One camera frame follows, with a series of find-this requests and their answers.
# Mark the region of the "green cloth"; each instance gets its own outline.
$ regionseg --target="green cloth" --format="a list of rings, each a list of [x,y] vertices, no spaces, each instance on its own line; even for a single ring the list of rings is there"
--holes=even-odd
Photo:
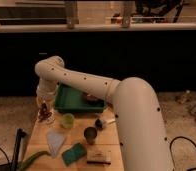
[[[70,149],[62,153],[62,158],[66,164],[69,166],[71,163],[77,161],[81,157],[86,155],[86,149],[80,143],[73,145]]]

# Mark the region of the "cable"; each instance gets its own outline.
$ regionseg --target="cable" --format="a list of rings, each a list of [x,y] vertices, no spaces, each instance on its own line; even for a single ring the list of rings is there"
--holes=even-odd
[[[189,138],[187,138],[187,137],[184,137],[184,136],[178,136],[178,137],[175,137],[175,138],[170,142],[170,151],[171,151],[171,154],[172,154],[172,145],[173,145],[174,141],[176,141],[177,139],[181,139],[181,138],[190,141],[190,142],[194,145],[194,147],[196,148],[196,143],[195,143],[194,141],[192,141],[191,139],[189,139]],[[196,167],[195,167],[195,168],[187,169],[187,171],[196,171]]]
[[[6,157],[8,166],[9,166],[9,168],[10,168],[9,157],[7,156],[6,152],[5,152],[1,147],[0,147],[0,151],[1,151],[1,152],[4,154],[4,156]]]

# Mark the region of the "black cup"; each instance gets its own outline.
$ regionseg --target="black cup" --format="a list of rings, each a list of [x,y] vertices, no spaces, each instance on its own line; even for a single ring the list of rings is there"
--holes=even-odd
[[[84,137],[88,144],[94,144],[97,137],[97,129],[95,127],[87,127],[84,130]]]

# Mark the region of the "box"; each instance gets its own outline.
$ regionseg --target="box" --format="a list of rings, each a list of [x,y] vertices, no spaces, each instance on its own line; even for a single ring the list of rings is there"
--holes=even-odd
[[[106,102],[98,100],[89,103],[84,100],[82,91],[60,84],[54,108],[60,113],[102,113],[106,108]]]

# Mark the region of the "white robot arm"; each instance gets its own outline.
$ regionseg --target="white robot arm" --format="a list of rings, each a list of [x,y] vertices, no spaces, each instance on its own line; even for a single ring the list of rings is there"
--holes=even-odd
[[[54,99],[60,82],[113,105],[125,171],[174,171],[159,102],[147,82],[71,71],[58,56],[38,62],[35,71],[42,99]]]

